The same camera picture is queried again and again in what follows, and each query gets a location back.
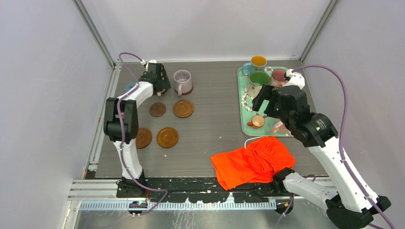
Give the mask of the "lilac ceramic mug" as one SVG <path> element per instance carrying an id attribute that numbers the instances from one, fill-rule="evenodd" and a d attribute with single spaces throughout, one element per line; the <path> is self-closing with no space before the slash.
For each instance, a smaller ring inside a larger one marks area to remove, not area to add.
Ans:
<path id="1" fill-rule="evenodd" d="M 174 90 L 177 90 L 180 84 L 185 84 L 191 86 L 192 83 L 192 76 L 191 73 L 187 70 L 178 70 L 173 75 L 174 79 Z"/>

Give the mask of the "small tan cup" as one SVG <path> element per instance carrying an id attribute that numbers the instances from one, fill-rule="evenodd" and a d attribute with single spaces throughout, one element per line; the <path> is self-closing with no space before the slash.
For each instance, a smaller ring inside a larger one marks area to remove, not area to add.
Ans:
<path id="1" fill-rule="evenodd" d="M 262 128 L 266 123 L 266 117 L 261 115 L 254 115 L 251 120 L 247 123 L 249 127 L 254 129 Z"/>

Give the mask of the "dark walnut round coaster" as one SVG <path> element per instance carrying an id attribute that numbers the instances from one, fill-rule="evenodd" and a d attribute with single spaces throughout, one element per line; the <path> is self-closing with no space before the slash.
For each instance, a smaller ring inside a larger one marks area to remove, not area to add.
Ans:
<path id="1" fill-rule="evenodd" d="M 153 103 L 149 107 L 149 114 L 153 117 L 161 117 L 166 113 L 166 105 L 161 102 Z"/>

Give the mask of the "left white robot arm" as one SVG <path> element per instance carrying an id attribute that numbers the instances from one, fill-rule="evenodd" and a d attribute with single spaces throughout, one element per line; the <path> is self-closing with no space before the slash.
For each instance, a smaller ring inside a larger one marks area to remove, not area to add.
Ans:
<path id="1" fill-rule="evenodd" d="M 123 95 L 106 100 L 104 133 L 117 149 L 123 184 L 135 197 L 146 193 L 147 185 L 141 181 L 143 168 L 139 162 L 135 138 L 139 132 L 138 107 L 153 95 L 161 95 L 171 88 L 163 64 L 156 60 L 142 61 L 145 71 Z"/>

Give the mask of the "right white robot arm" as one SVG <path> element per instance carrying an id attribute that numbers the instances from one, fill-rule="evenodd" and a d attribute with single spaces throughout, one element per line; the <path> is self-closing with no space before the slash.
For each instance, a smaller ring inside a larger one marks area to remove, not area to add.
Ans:
<path id="1" fill-rule="evenodd" d="M 275 193 L 302 196 L 322 208 L 340 229 L 365 228 L 375 214 L 391 206 L 387 197 L 377 195 L 362 180 L 339 147 L 337 129 L 326 115 L 310 110 L 303 90 L 296 85 L 276 88 L 266 84 L 253 99 L 253 110 L 258 111 L 264 101 L 268 101 L 265 115 L 279 119 L 317 158 L 334 184 L 334 188 L 326 188 L 291 168 L 284 168 L 274 175 Z"/>

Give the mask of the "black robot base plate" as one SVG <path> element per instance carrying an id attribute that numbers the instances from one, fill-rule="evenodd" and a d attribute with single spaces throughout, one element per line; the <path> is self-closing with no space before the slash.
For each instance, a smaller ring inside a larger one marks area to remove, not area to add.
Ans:
<path id="1" fill-rule="evenodd" d="M 290 200 L 292 194 L 281 191 L 273 183 L 246 183 L 225 190 L 214 177 L 149 177 L 141 179 L 147 190 L 130 179 L 119 179 L 118 198 L 141 198 L 158 202 L 167 191 L 163 203 L 224 203 L 233 199 L 235 203 L 261 203 L 270 198 Z"/>

